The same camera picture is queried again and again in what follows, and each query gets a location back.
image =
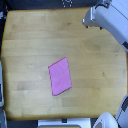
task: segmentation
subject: wood grain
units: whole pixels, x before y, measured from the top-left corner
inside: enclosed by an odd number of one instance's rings
[[[116,115],[127,94],[126,53],[106,30],[82,25],[88,9],[8,13],[1,53],[7,119]],[[72,88],[52,96],[48,66],[63,57]]]

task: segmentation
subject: pink napkin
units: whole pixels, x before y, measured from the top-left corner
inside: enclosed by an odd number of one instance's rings
[[[53,96],[56,96],[72,87],[66,57],[52,64],[48,68],[51,79]]]

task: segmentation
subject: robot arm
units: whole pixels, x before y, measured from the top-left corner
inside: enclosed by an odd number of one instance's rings
[[[128,52],[128,0],[98,0],[87,12],[83,25],[105,28]]]
[[[114,118],[110,113],[104,112],[95,122],[93,128],[128,128],[128,95],[120,105],[119,111]]]

